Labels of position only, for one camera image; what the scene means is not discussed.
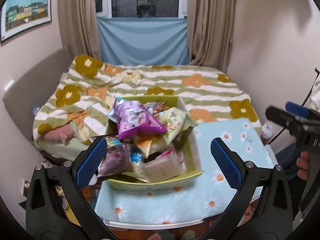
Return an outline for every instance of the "blue fabric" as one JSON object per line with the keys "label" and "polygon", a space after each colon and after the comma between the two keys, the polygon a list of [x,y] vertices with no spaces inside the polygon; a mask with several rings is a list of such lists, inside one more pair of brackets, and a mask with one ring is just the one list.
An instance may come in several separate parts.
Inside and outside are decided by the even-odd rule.
{"label": "blue fabric", "polygon": [[[204,172],[193,185],[180,191],[172,188],[126,191],[114,189],[105,181],[95,207],[97,215],[114,222],[150,225],[182,223],[222,213],[236,190],[221,176],[210,153],[210,144],[214,138],[223,138],[226,134],[229,139],[224,142],[244,161],[250,160],[265,168],[273,168],[276,164],[272,163],[248,119],[202,123],[194,131]],[[253,197],[258,197],[261,190],[261,187],[257,188]]]}
{"label": "blue fabric", "polygon": [[187,65],[187,20],[97,17],[102,60],[113,65]]}

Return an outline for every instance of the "beige curtain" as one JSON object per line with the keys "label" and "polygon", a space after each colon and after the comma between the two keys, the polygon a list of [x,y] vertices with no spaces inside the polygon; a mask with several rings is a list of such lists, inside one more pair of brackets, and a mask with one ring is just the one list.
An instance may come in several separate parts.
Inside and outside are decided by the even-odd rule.
{"label": "beige curtain", "polygon": [[190,65],[226,72],[231,50],[235,0],[188,0]]}
{"label": "beige curtain", "polygon": [[95,0],[58,0],[58,16],[62,45],[71,56],[101,59]]}

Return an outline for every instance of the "light blue tablecloth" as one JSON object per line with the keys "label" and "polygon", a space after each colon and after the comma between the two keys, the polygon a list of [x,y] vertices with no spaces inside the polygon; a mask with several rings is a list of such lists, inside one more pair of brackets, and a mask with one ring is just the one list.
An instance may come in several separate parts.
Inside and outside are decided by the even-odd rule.
{"label": "light blue tablecloth", "polygon": [[[95,212],[106,220],[133,224],[181,223],[220,214],[232,200],[231,189],[210,153],[212,139],[221,137],[244,161],[258,167],[273,168],[267,151],[249,120],[202,123],[195,129],[203,174],[195,183],[176,191],[125,191],[112,188],[106,181],[97,200]],[[254,198],[262,188],[257,188]]]}

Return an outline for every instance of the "finger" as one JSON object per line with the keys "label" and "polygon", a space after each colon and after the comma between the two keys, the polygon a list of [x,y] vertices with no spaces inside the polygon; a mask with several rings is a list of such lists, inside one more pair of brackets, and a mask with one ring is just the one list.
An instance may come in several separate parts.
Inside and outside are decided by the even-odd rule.
{"label": "finger", "polygon": [[309,173],[307,171],[305,171],[305,170],[299,170],[298,171],[298,177],[300,179],[307,180],[308,177],[309,177]]}
{"label": "finger", "polygon": [[305,159],[306,161],[310,161],[310,153],[309,152],[302,152],[301,158]]}
{"label": "finger", "polygon": [[297,165],[305,170],[309,170],[310,169],[310,162],[306,161],[305,159],[302,158],[298,158],[297,159]]}
{"label": "finger", "polygon": [[161,240],[161,237],[158,234],[155,234],[153,236],[150,236],[148,240]]}

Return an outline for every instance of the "gray headboard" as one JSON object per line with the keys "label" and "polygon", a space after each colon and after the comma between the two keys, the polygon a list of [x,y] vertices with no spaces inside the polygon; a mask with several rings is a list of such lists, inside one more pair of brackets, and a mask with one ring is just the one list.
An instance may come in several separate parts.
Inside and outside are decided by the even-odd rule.
{"label": "gray headboard", "polygon": [[68,72],[71,63],[69,49],[59,49],[14,82],[2,99],[14,123],[32,144],[32,110],[48,101],[56,90],[62,73]]}

